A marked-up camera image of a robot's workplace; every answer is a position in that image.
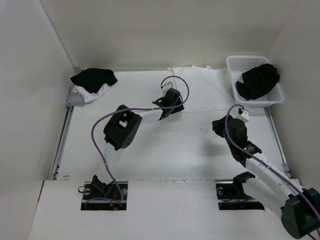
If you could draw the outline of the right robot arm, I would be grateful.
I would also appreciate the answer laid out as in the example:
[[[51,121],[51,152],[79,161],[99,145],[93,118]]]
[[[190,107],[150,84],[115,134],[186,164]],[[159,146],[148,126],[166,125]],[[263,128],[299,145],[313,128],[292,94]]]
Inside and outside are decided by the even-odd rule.
[[[273,165],[262,150],[248,140],[247,127],[241,119],[229,115],[214,120],[212,130],[225,139],[232,157],[247,170],[233,179],[231,190],[236,197],[247,195],[262,203],[295,239],[319,229],[319,192],[306,189]]]

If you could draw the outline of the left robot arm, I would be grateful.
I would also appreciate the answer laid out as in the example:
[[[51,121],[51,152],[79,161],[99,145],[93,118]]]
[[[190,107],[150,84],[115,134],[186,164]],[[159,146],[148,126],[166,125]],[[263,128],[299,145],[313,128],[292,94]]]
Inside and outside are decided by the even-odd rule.
[[[95,193],[100,199],[108,199],[112,195],[113,179],[124,149],[133,142],[142,123],[158,122],[184,109],[181,93],[175,88],[169,88],[163,97],[153,102],[155,109],[135,113],[125,105],[120,105],[103,129],[105,150],[101,151],[96,143],[102,163],[95,178],[100,181],[95,187]]]

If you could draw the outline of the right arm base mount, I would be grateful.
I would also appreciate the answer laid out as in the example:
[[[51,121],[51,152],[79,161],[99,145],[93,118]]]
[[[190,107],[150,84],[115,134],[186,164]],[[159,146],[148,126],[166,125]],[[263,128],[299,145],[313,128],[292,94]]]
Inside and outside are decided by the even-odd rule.
[[[243,184],[254,178],[254,174],[244,172],[235,176],[232,181],[218,181],[215,184],[218,209],[220,211],[264,211],[265,207],[262,203],[244,192]]]

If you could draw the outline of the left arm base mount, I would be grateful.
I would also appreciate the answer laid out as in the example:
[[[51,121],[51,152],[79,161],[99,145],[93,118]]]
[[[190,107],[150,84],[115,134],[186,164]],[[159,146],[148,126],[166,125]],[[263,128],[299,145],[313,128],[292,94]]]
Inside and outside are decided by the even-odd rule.
[[[101,182],[96,175],[91,182],[86,182],[78,188],[78,193],[82,194],[81,211],[126,211],[128,199],[127,181],[118,182],[120,190],[111,181],[109,184]]]

